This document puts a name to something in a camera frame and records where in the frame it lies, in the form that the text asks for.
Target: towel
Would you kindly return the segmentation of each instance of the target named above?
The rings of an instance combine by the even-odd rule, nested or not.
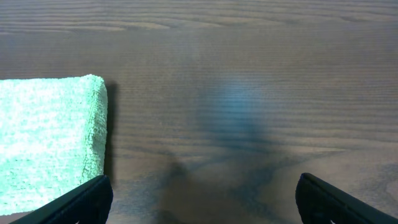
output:
[[[108,97],[94,75],[0,81],[0,215],[103,174]]]

